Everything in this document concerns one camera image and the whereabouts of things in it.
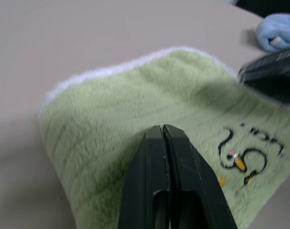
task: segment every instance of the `black clip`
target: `black clip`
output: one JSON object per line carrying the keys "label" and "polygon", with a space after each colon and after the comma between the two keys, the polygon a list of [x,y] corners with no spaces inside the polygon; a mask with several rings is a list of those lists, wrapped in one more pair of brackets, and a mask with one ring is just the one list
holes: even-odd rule
{"label": "black clip", "polygon": [[242,66],[238,78],[263,95],[290,104],[290,49]]}
{"label": "black clip", "polygon": [[118,229],[237,229],[215,173],[171,125],[146,131],[127,173]]}

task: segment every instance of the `towel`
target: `towel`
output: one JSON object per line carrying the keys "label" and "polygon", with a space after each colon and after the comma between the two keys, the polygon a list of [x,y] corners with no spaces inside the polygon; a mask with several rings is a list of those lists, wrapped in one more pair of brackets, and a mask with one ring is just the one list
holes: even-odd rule
{"label": "towel", "polygon": [[39,123],[78,229],[117,228],[125,173],[154,125],[185,131],[216,173],[239,229],[290,174],[290,111],[238,86],[229,69],[193,48],[60,83]]}
{"label": "towel", "polygon": [[268,52],[290,49],[290,14],[271,14],[257,27],[261,47]]}

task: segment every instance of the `blue towel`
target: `blue towel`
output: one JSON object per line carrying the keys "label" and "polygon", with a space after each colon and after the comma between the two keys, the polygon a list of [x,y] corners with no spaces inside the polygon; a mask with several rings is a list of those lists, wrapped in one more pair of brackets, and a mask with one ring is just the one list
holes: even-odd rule
{"label": "blue towel", "polygon": [[256,30],[261,47],[268,52],[280,52],[290,48],[290,14],[271,14]]}

